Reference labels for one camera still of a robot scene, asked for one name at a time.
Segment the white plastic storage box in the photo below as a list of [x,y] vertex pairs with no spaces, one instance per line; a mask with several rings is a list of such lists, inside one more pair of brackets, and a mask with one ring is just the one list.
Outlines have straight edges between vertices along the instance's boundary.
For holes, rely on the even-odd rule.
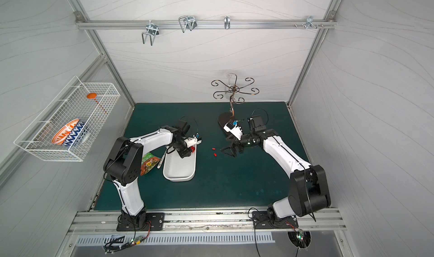
[[181,158],[172,147],[167,147],[163,176],[172,182],[186,182],[194,178],[196,172],[196,152]]

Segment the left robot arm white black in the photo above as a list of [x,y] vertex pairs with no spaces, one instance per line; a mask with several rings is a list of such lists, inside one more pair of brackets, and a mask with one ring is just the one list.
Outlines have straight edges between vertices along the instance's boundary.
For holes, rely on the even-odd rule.
[[146,208],[140,195],[138,179],[143,157],[160,147],[172,148],[181,159],[193,155],[201,143],[196,133],[188,136],[190,125],[179,120],[174,127],[162,126],[158,130],[133,138],[119,137],[104,165],[104,174],[118,191],[124,214],[132,217],[143,216]]

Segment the metal spoon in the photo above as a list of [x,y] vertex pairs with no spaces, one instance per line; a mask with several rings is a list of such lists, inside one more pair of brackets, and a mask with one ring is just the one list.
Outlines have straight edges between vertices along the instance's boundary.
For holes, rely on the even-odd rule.
[[157,164],[157,168],[158,168],[158,169],[161,168],[161,166],[162,166],[162,164],[163,164],[163,162],[164,162],[164,159],[165,159],[166,155],[167,155],[167,153],[165,152],[165,153],[163,154],[163,156],[161,157],[159,163]]

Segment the green snack packet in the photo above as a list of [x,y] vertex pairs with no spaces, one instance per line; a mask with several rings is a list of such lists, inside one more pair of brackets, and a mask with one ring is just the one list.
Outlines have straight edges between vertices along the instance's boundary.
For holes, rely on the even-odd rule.
[[159,164],[161,158],[154,156],[152,153],[146,153],[141,160],[140,175],[143,176],[150,172],[156,165]]

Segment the metal scroll hook stand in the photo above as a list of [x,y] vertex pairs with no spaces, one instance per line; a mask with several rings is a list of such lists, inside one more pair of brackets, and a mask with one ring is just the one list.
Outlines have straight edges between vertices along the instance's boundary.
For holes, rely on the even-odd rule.
[[246,77],[242,83],[238,83],[238,76],[235,73],[229,73],[227,75],[228,83],[224,83],[222,80],[212,80],[212,87],[224,87],[223,90],[218,90],[213,93],[213,98],[216,100],[228,99],[229,111],[220,114],[218,117],[218,123],[222,127],[230,121],[237,120],[235,117],[235,105],[245,103],[243,95],[258,95],[260,90],[257,87],[252,87],[255,83],[255,79],[252,77]]

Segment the orange spoon in basket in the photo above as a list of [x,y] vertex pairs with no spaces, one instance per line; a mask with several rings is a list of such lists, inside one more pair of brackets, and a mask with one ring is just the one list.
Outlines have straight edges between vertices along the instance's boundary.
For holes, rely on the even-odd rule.
[[96,98],[97,98],[97,94],[96,93],[89,93],[89,94],[87,94],[87,99],[93,100],[97,104],[97,106],[102,110],[102,112],[107,115],[108,114],[107,111],[99,104],[99,102],[96,100]]

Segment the orange blue patterned bowl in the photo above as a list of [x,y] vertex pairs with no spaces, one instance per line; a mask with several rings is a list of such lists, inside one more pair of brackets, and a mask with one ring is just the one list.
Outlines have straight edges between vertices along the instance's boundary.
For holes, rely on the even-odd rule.
[[73,147],[85,142],[87,138],[87,124],[80,119],[75,119],[68,122],[55,134],[55,136],[52,138],[52,144],[64,147]]

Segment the double prong metal hook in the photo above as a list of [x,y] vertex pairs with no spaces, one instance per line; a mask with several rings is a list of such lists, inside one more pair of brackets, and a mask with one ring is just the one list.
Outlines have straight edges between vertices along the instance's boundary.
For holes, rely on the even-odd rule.
[[142,43],[146,44],[146,42],[149,41],[152,46],[157,35],[159,35],[159,27],[150,21],[145,27],[145,32],[142,32]]

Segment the looped metal hook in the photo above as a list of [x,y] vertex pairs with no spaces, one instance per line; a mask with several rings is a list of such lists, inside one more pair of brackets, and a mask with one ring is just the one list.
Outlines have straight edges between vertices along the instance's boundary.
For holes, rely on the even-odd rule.
[[181,16],[178,22],[183,33],[185,33],[186,30],[192,31],[197,27],[197,21],[194,16]]

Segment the small flat metal hook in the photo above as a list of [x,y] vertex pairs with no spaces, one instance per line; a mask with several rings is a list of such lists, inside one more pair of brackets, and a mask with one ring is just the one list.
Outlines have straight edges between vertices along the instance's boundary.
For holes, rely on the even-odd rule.
[[224,28],[229,30],[231,28],[231,18],[229,16],[224,17]]

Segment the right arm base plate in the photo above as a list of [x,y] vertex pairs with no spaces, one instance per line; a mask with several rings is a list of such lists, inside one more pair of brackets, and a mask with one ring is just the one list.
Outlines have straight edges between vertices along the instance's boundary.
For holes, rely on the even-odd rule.
[[254,229],[298,229],[298,221],[295,216],[271,219],[267,212],[254,210],[249,212],[249,218],[253,222]]

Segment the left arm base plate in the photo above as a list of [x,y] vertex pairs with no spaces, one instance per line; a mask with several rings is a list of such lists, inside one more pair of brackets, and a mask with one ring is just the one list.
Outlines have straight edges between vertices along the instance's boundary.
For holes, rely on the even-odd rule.
[[118,217],[118,232],[161,231],[165,220],[165,213],[141,213],[131,216],[122,212]]

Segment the aluminium front rail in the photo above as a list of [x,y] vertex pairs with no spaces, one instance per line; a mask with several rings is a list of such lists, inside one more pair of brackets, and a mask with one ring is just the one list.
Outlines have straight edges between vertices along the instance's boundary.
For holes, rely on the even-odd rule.
[[[212,233],[212,232],[250,232],[253,230],[253,214],[264,211],[265,206],[250,209],[249,207],[219,208],[177,208],[149,210],[148,213],[164,213],[165,216],[153,219],[153,233]],[[78,212],[73,219],[67,234],[118,234],[117,211]],[[293,231],[300,228],[304,231],[345,231],[347,226],[337,208],[326,208],[313,217],[291,217],[277,220],[272,226],[282,231]]]

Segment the aluminium rail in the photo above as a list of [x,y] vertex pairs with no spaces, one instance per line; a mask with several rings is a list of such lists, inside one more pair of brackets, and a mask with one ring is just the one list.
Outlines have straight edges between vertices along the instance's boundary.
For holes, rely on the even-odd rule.
[[[165,216],[153,219],[153,233],[212,233],[212,232],[250,232],[253,230],[253,214],[264,211],[265,206],[250,209],[249,207],[219,208],[177,208],[149,210],[148,213],[164,213]],[[73,219],[67,234],[118,234],[117,211],[78,212]],[[313,217],[291,217],[277,220],[272,226],[282,231],[293,231],[300,228],[304,231],[345,231],[347,226],[337,208],[326,208]]]
[[[195,30],[225,30],[224,19],[218,20],[196,20]],[[302,20],[235,20],[231,18],[231,28],[229,30],[268,30],[268,29],[296,29],[295,24],[301,25],[306,21]],[[149,24],[148,21],[141,20],[95,20],[76,23],[81,30],[144,30]],[[159,27],[159,30],[181,30],[178,20],[151,20]],[[315,24],[323,24],[323,29],[333,29],[337,26],[337,21],[314,20]]]

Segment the aluminium top rail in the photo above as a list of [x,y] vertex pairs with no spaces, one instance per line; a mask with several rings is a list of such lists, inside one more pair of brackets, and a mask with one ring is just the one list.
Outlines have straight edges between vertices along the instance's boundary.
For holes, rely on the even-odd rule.
[[[195,30],[225,30],[224,19],[218,20],[196,20]],[[306,21],[302,20],[235,20],[231,18],[231,28],[229,30],[268,30],[268,29],[296,29],[295,24],[301,25]],[[144,30],[149,24],[148,21],[141,20],[95,20],[76,23],[81,30]],[[151,20],[159,27],[159,30],[181,30],[178,20]],[[333,29],[337,26],[337,21],[314,20],[315,24],[323,24],[323,29]]]

